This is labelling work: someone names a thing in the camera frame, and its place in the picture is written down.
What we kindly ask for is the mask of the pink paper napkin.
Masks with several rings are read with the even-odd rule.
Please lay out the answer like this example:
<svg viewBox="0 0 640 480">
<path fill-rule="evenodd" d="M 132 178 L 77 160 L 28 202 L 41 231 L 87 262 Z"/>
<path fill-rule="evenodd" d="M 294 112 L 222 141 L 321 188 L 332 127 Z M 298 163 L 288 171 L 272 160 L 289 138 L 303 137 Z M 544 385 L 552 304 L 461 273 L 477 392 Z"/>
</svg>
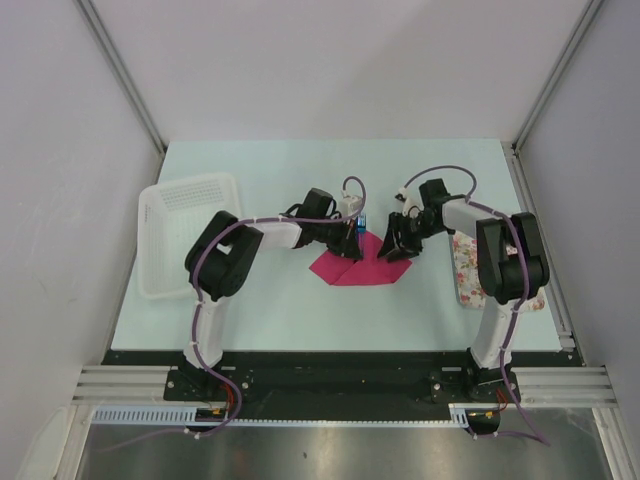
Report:
<svg viewBox="0 0 640 480">
<path fill-rule="evenodd" d="M 402 259 L 388 262 L 386 259 L 379 259 L 377 253 L 382 244 L 383 241 L 378 236 L 366 232 L 363 240 L 363 260 L 354 261 L 325 252 L 310 265 L 309 269 L 331 286 L 393 284 L 410 269 L 412 261 Z"/>
</svg>

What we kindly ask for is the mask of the blue metallic fork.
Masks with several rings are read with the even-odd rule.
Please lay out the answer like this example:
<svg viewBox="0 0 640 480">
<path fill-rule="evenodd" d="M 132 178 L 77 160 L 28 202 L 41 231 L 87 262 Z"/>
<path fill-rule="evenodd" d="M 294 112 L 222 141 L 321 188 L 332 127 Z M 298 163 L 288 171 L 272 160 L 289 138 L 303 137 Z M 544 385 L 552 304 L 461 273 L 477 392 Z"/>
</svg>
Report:
<svg viewBox="0 0 640 480">
<path fill-rule="evenodd" d="M 365 235 L 367 232 L 367 220 L 365 214 L 360 214 L 355 219 L 355 227 L 358 235 Z"/>
</svg>

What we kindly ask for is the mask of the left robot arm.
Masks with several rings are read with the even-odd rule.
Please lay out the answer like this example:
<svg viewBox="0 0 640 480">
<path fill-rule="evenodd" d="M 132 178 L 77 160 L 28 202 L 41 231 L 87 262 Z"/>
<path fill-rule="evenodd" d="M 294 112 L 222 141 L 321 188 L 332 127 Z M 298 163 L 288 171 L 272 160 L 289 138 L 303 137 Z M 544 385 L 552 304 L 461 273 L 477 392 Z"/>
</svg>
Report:
<svg viewBox="0 0 640 480">
<path fill-rule="evenodd" d="M 220 390 L 221 376 L 211 368 L 223 355 L 228 299 L 245 284 L 257 254 L 316 242 L 334 257 L 359 261 L 363 253 L 358 218 L 364 204 L 364 195 L 343 192 L 335 199 L 313 188 L 302 202 L 274 217 L 241 220 L 226 210 L 214 215 L 185 259 L 197 295 L 189 345 L 184 349 L 186 361 L 194 366 L 185 383 L 191 393 L 207 400 Z"/>
</svg>

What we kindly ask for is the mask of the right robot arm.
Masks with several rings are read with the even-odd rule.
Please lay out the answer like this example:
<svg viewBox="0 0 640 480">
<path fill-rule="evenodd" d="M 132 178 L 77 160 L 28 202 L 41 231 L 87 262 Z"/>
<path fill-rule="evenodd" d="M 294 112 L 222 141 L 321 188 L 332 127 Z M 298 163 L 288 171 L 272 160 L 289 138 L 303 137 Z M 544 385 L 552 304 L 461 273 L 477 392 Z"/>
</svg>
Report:
<svg viewBox="0 0 640 480">
<path fill-rule="evenodd" d="M 476 269 L 485 306 L 478 334 L 469 354 L 476 367 L 463 373 L 461 388 L 473 401 L 484 401 L 497 389 L 491 370 L 506 367 L 524 303 L 538 294 L 550 269 L 534 214 L 506 215 L 453 195 L 441 179 L 419 187 L 422 204 L 405 205 L 388 217 L 378 257 L 387 262 L 411 259 L 422 242 L 440 233 L 461 232 L 476 241 Z"/>
</svg>

